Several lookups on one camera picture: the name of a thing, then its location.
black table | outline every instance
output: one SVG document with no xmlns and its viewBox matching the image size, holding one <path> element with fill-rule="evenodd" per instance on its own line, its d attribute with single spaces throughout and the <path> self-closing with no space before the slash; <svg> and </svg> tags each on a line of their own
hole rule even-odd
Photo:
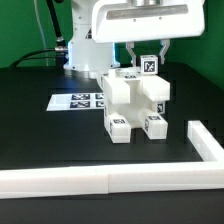
<svg viewBox="0 0 224 224">
<path fill-rule="evenodd" d="M 0 170 L 201 161 L 187 121 L 201 120 L 224 146 L 224 91 L 184 64 L 166 64 L 171 83 L 167 140 L 133 130 L 112 144 L 102 110 L 52 111 L 52 94 L 101 92 L 95 80 L 50 68 L 0 69 Z M 145 192 L 0 200 L 1 223 L 222 223 L 224 190 Z"/>
</svg>

green wall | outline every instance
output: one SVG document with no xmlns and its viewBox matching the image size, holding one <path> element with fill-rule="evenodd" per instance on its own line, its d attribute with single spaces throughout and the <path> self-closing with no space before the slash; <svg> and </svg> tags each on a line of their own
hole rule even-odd
<svg viewBox="0 0 224 224">
<path fill-rule="evenodd" d="M 224 89 L 224 1 L 206 1 L 204 34 L 197 38 L 172 40 L 166 61 L 186 63 Z M 0 5 L 0 67 L 6 67 L 22 55 L 42 49 L 43 44 L 33 0 L 1 0 Z M 54 47 L 54 32 L 45 0 L 38 0 L 38 5 L 47 46 Z M 72 37 L 70 0 L 55 5 L 62 33 L 68 41 Z M 124 44 L 119 44 L 118 49 L 121 62 L 128 63 L 130 58 Z M 136 43 L 135 52 L 137 55 L 157 54 L 159 49 L 159 41 L 141 42 Z M 45 61 L 30 61 L 21 65 L 45 65 Z"/>
</svg>

cable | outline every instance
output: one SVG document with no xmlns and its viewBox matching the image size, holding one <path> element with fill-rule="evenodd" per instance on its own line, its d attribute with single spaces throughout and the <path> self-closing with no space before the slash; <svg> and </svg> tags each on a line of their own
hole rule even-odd
<svg viewBox="0 0 224 224">
<path fill-rule="evenodd" d="M 48 57 L 35 57 L 35 58 L 21 58 L 19 60 L 16 61 L 16 64 L 12 64 L 10 65 L 10 68 L 15 68 L 20 62 L 22 61 L 28 61 L 28 60 L 39 60 L 39 59 L 49 59 L 49 58 L 53 58 L 55 59 L 55 57 L 51 57 L 51 56 L 48 56 Z"/>
<path fill-rule="evenodd" d="M 61 34 L 61 30 L 60 30 L 60 26 L 58 23 L 58 18 L 57 18 L 57 14 L 55 12 L 53 1 L 46 0 L 46 2 L 47 2 L 47 6 L 49 8 L 49 11 L 50 11 L 51 20 L 52 20 L 54 31 L 55 31 L 57 46 L 66 46 L 65 40 Z"/>
<path fill-rule="evenodd" d="M 25 54 L 20 59 L 18 59 L 17 61 L 13 62 L 9 67 L 10 68 L 15 68 L 21 61 L 26 60 L 26 59 L 29 60 L 28 58 L 30 56 L 37 55 L 37 54 L 42 54 L 42 53 L 46 53 L 46 52 L 55 52 L 55 49 L 49 48 L 49 49 L 34 51 L 34 52 L 31 52 L 31 53 Z"/>
<path fill-rule="evenodd" d="M 36 14 L 36 19 L 37 19 L 37 24 L 38 24 L 38 27 L 39 27 L 39 30 L 40 30 L 42 42 L 43 42 L 43 45 L 44 45 L 44 49 L 46 49 L 47 48 L 46 38 L 45 38 L 44 31 L 43 31 L 43 28 L 42 28 L 42 25 L 41 25 L 41 22 L 40 22 L 40 16 L 39 16 L 39 10 L 38 10 L 37 1 L 38 0 L 34 0 L 35 14 Z"/>
</svg>

stacked blocks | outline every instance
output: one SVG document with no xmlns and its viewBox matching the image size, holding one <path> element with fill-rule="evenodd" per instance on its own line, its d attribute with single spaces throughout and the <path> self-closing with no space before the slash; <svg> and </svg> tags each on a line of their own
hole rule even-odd
<svg viewBox="0 0 224 224">
<path fill-rule="evenodd" d="M 170 84 L 155 75 L 156 56 L 142 56 L 141 61 L 142 67 L 97 76 L 104 92 L 104 125 L 113 143 L 129 143 L 133 128 L 142 128 L 150 139 L 166 139 L 168 123 L 160 114 L 170 99 Z"/>
</svg>

white block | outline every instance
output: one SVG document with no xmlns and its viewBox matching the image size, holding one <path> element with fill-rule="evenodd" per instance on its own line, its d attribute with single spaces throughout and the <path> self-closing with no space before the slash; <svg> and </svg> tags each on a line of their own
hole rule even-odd
<svg viewBox="0 0 224 224">
<path fill-rule="evenodd" d="M 157 112 L 142 109 L 138 118 L 150 139 L 166 139 L 168 123 Z"/>
<path fill-rule="evenodd" d="M 141 81 L 141 88 L 143 94 L 152 101 L 167 101 L 170 99 L 170 83 L 157 75 L 145 77 Z"/>
<path fill-rule="evenodd" d="M 158 57 L 155 55 L 143 55 L 141 59 L 141 74 L 156 75 L 158 74 Z"/>
<path fill-rule="evenodd" d="M 187 136 L 204 161 L 224 161 L 224 149 L 200 121 L 188 122 Z"/>
<path fill-rule="evenodd" d="M 107 166 L 0 172 L 0 198 L 108 193 Z"/>
<path fill-rule="evenodd" d="M 109 193 L 224 188 L 223 162 L 111 165 Z"/>
<path fill-rule="evenodd" d="M 113 143 L 129 143 L 131 126 L 126 118 L 119 114 L 108 116 L 109 135 Z"/>
<path fill-rule="evenodd" d="M 118 78 L 104 78 L 104 94 L 112 104 L 130 103 L 130 86 Z"/>
</svg>

